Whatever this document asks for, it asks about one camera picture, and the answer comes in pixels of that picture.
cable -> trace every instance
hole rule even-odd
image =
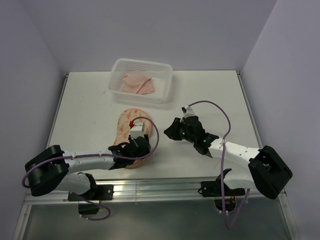
[[[157,139],[156,139],[156,143],[153,147],[153,149],[146,155],[144,156],[140,156],[140,157],[127,157],[127,156],[119,156],[119,155],[115,155],[115,154],[111,154],[111,153],[103,153],[103,154],[100,154],[100,153],[92,153],[92,154],[82,154],[82,155],[70,155],[70,156],[57,156],[57,157],[53,157],[53,158],[50,158],[50,159],[47,159],[37,165],[35,165],[34,167],[32,167],[29,171],[26,172],[26,174],[23,176],[22,178],[22,181],[21,181],[21,184],[23,187],[25,188],[30,188],[29,185],[26,185],[26,179],[27,177],[34,171],[36,170],[37,168],[45,165],[45,164],[48,164],[48,163],[52,163],[52,162],[56,162],[56,161],[60,161],[60,160],[64,160],[64,159],[77,159],[77,158],[92,158],[92,157],[100,157],[100,156],[104,156],[104,157],[114,157],[114,158],[120,158],[120,159],[125,159],[125,160],[138,160],[138,159],[145,159],[147,157],[149,157],[152,153],[154,153],[154,151],[156,150],[156,148],[158,147],[158,144],[159,144],[159,139],[160,139],[160,134],[159,134],[159,130],[156,126],[156,124],[148,117],[145,117],[145,116],[138,116],[136,118],[134,118],[131,122],[134,122],[135,120],[137,119],[145,119],[145,120],[148,120],[154,127],[155,131],[156,131],[156,136],[157,136]],[[95,206],[99,206],[101,208],[104,208],[106,209],[109,213],[107,216],[105,217],[102,217],[102,218],[91,218],[91,217],[85,217],[85,216],[82,216],[83,218],[87,219],[87,220],[91,220],[91,221],[100,221],[100,220],[104,220],[104,219],[107,219],[110,214],[111,214],[111,211],[108,207],[102,205],[102,204],[98,204],[98,203],[95,203],[95,202],[92,202],[92,201],[89,201],[89,200],[86,200],[84,199],[83,197],[81,197],[80,195],[76,194],[76,193],[72,193],[73,195],[77,196],[78,199],[80,199],[81,201],[84,201],[86,203],[89,203],[89,204],[92,204],[92,205],[95,205]]]
[[[216,103],[212,102],[212,101],[207,101],[207,100],[201,100],[201,101],[196,101],[196,102],[193,102],[191,104],[189,104],[189,107],[193,106],[193,105],[196,105],[196,104],[199,104],[199,103],[209,103],[209,104],[212,104],[214,106],[216,106],[222,113],[223,115],[225,116],[227,122],[228,122],[228,131],[224,134],[224,136],[222,137],[222,156],[221,156],[221,166],[220,166],[220,177],[221,177],[221,198],[222,198],[222,212],[223,212],[223,215],[224,215],[224,223],[225,223],[225,227],[230,230],[238,215],[239,215],[239,212],[241,210],[241,208],[243,207],[244,203],[246,202],[248,196],[249,196],[249,192],[250,192],[250,189],[247,189],[245,195],[244,195],[244,198],[243,200],[241,201],[240,205],[238,208],[234,209],[233,211],[231,212],[228,212],[229,213],[234,213],[235,212],[235,215],[231,221],[231,224],[228,223],[228,218],[227,218],[227,212],[226,212],[226,196],[225,196],[225,184],[224,184],[224,162],[225,162],[225,155],[226,155],[226,143],[225,143],[225,139],[226,137],[228,136],[228,134],[230,133],[231,131],[231,122],[230,122],[230,119],[228,117],[228,115],[226,114],[226,112]]]

white table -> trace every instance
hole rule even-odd
[[[91,170],[95,179],[133,180],[216,177],[220,159],[202,156],[186,141],[164,135],[181,107],[199,100],[220,105],[231,120],[230,142],[259,147],[236,71],[174,71],[168,99],[163,104],[130,102],[108,92],[109,72],[71,72],[68,76],[49,145],[68,151],[97,151],[111,146],[119,115],[126,109],[147,112],[160,131],[160,142],[148,163],[138,169]],[[213,105],[192,107],[205,130],[223,136],[228,129],[224,115]],[[156,134],[150,138],[151,147]],[[238,168],[230,162],[225,168]]]

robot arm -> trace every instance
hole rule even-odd
[[[183,107],[182,111],[183,117],[176,117],[164,134],[175,141],[187,140],[202,155],[221,158],[224,140],[206,132],[190,106]],[[293,175],[277,152],[270,146],[259,149],[224,143],[225,160],[241,166],[241,170],[225,170],[224,184],[232,190],[258,189],[267,198],[277,198]]]
[[[144,127],[143,122],[136,123],[130,130],[129,142],[110,146],[98,153],[64,151],[59,145],[50,146],[25,165],[31,194],[37,197],[60,190],[90,199],[98,187],[93,176],[82,171],[125,168],[134,163],[134,158],[149,154],[151,147],[148,135],[144,135]]]

gray wall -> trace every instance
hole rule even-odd
[[[175,70],[243,68],[276,0],[21,0],[67,71],[127,57]]]
[[[293,172],[286,190],[303,239],[319,239],[320,1],[278,0],[242,72],[264,144]]]
[[[25,163],[46,146],[63,75],[18,0],[0,2],[0,233],[11,239]]]

white plastic bin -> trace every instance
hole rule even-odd
[[[134,94],[121,91],[124,75],[133,73],[151,77],[154,92]],[[161,104],[169,94],[171,81],[172,66],[169,64],[121,58],[115,62],[111,70],[108,89],[120,99]]]

